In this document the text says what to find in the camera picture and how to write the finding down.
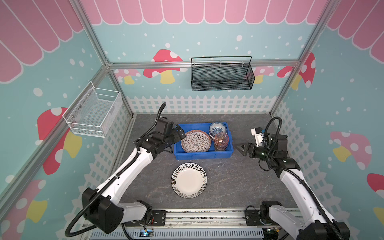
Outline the brown floral pattern plate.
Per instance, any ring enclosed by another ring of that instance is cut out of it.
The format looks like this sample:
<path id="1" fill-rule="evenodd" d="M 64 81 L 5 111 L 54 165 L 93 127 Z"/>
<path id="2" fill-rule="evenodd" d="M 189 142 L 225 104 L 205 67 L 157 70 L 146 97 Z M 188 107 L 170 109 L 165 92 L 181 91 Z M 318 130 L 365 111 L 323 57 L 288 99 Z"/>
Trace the brown floral pattern plate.
<path id="1" fill-rule="evenodd" d="M 185 133 L 185 138 L 181 140 L 181 146 L 186 153 L 207 152 L 211 144 L 210 136 L 200 130 L 192 130 Z"/>

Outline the blue floral ceramic bowl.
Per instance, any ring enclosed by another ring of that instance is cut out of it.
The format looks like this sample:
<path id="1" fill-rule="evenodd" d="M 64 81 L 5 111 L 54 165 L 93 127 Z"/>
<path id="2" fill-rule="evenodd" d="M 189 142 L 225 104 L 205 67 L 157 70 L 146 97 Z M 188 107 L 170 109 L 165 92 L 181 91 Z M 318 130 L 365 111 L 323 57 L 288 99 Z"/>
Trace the blue floral ceramic bowl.
<path id="1" fill-rule="evenodd" d="M 209 127 L 209 134 L 210 134 L 210 137 L 212 139 L 215 138 L 215 136 L 219 133 L 224 133 L 226 134 L 227 133 L 227 127 L 224 123 L 222 122 L 214 122 L 214 123 L 211 123 L 210 127 Z"/>

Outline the red transparent plastic cup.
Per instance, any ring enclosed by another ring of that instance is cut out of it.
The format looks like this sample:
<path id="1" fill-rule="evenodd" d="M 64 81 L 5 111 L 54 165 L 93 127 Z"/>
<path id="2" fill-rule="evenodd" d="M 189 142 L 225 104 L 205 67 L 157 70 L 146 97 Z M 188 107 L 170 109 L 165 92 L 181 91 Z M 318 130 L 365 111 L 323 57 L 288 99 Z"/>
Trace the red transparent plastic cup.
<path id="1" fill-rule="evenodd" d="M 229 136 L 225 133 L 217 133 L 214 138 L 214 145 L 216 151 L 225 151 L 229 144 Z"/>

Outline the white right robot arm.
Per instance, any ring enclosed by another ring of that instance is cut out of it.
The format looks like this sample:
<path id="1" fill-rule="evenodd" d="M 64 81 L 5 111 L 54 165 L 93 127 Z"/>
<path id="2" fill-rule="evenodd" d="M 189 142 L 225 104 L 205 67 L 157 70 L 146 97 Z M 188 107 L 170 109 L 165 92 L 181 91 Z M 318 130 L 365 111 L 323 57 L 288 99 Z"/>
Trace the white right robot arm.
<path id="1" fill-rule="evenodd" d="M 289 190 L 302 219 L 298 219 L 278 201 L 264 201 L 259 219 L 265 225 L 278 224 L 295 240 L 348 240 L 347 224 L 338 222 L 321 204 L 295 159 L 288 156 L 288 137 L 280 133 L 283 120 L 273 117 L 263 128 L 252 129 L 254 143 L 236 144 L 243 155 L 267 164 L 265 172 L 274 171 Z"/>

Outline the white plate black rim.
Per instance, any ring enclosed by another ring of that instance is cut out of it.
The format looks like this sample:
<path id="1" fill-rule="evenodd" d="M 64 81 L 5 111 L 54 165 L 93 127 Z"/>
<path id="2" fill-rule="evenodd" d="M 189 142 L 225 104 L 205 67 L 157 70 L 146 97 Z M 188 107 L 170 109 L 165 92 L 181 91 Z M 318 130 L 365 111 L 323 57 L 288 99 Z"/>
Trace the white plate black rim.
<path id="1" fill-rule="evenodd" d="M 178 196 L 192 199 L 205 190 L 208 178 L 205 170 L 200 165 L 185 163 L 175 169 L 171 183 L 174 192 Z"/>

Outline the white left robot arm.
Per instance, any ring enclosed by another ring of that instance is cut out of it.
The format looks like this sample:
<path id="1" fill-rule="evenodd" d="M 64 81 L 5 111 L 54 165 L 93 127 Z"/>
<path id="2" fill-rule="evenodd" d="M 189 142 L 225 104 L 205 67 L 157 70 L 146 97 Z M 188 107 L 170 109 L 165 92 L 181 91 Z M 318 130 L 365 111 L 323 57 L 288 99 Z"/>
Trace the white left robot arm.
<path id="1" fill-rule="evenodd" d="M 150 221 L 152 207 L 149 204 L 143 201 L 122 204 L 121 198 L 147 165 L 186 137 L 179 125 L 161 116 L 165 107 L 166 103 L 162 103 L 153 126 L 134 141 L 134 150 L 126 161 L 97 188 L 83 192 L 83 208 L 67 226 L 67 238 L 96 228 L 109 234 L 127 222 L 139 221 L 146 225 Z"/>

